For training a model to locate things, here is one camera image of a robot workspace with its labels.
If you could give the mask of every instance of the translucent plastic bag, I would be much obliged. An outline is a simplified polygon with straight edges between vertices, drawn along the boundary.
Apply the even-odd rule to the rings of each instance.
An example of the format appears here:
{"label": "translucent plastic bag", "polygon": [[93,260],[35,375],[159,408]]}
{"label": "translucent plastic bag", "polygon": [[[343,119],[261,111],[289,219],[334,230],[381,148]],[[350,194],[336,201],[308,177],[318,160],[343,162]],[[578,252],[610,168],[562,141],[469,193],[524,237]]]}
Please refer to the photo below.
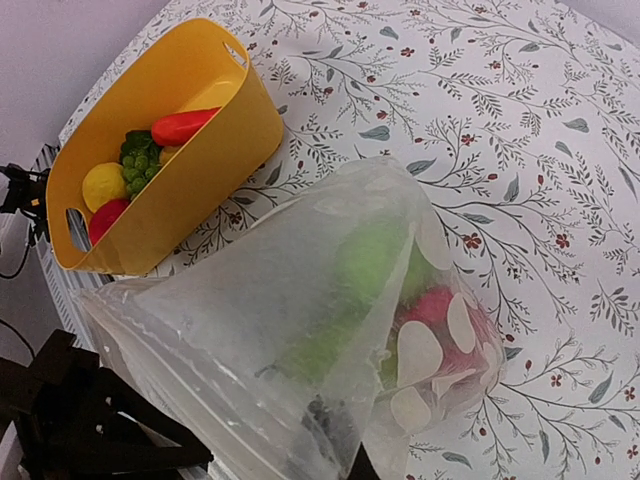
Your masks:
{"label": "translucent plastic bag", "polygon": [[386,159],[179,275],[78,301],[106,363],[242,480],[344,479],[363,440],[400,479],[409,436],[477,401],[504,358],[429,200]]}

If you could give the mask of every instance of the black cable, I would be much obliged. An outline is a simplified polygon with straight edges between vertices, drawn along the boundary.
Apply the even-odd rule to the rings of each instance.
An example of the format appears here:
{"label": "black cable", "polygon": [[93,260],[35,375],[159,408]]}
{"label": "black cable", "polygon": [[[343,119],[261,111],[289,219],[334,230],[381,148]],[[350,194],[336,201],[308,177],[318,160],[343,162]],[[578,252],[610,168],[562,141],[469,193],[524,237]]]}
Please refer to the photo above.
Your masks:
{"label": "black cable", "polygon": [[1,318],[0,318],[0,325],[7,327],[9,330],[15,333],[16,336],[20,339],[20,341],[24,344],[24,346],[27,347],[27,349],[29,350],[29,353],[31,354],[31,359],[33,360],[34,358],[36,358],[36,352],[31,346],[31,344],[27,341],[26,338],[22,336],[22,334],[18,330],[15,329],[15,327],[9,325],[7,322],[2,320]]}
{"label": "black cable", "polygon": [[20,266],[18,267],[18,269],[15,271],[15,273],[12,273],[11,275],[5,275],[4,273],[0,273],[0,278],[3,280],[13,280],[18,275],[20,275],[20,272],[22,272],[22,269],[24,268],[25,263],[27,263],[27,257],[29,256],[30,249],[31,249],[31,245],[29,245],[29,242],[27,242],[27,248],[25,248],[24,250],[24,255],[22,256],[22,261],[20,262]]}

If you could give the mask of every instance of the table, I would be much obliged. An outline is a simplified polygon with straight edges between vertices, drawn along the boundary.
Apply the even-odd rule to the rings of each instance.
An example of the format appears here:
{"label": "table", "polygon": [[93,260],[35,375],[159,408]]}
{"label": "table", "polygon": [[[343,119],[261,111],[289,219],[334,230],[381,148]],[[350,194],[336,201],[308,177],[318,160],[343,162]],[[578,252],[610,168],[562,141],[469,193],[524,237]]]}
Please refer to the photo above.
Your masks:
{"label": "table", "polygon": [[638,478],[638,51],[550,0],[174,0],[61,141],[194,17],[247,45],[285,140],[151,275],[223,248],[342,163],[394,155],[509,357],[481,405],[415,438],[406,479]]}

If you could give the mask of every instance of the yellow plastic container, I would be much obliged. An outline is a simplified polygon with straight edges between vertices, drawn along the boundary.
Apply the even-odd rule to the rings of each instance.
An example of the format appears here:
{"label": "yellow plastic container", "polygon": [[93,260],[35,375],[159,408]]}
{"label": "yellow plastic container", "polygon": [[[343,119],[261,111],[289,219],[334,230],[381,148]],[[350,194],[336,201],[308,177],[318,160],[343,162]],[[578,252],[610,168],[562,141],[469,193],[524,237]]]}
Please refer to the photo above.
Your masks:
{"label": "yellow plastic container", "polygon": [[[241,65],[230,53],[233,50]],[[117,162],[124,135],[176,112],[222,106],[162,168],[89,252],[71,239],[67,210],[87,225],[82,180]],[[51,243],[64,268],[143,275],[160,263],[278,148],[283,124],[249,55],[204,19],[156,42],[104,94],[56,159],[47,189]]]}

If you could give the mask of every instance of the red pepper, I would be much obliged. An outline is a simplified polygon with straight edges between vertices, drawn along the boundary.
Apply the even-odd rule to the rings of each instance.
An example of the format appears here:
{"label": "red pepper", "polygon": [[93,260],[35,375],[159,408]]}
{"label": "red pepper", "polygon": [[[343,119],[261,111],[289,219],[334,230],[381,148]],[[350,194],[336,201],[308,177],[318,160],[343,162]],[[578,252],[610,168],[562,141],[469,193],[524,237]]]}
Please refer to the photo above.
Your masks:
{"label": "red pepper", "polygon": [[200,130],[220,107],[210,110],[194,110],[192,112],[174,113],[157,120],[151,127],[153,141],[162,147],[178,147],[184,145]]}

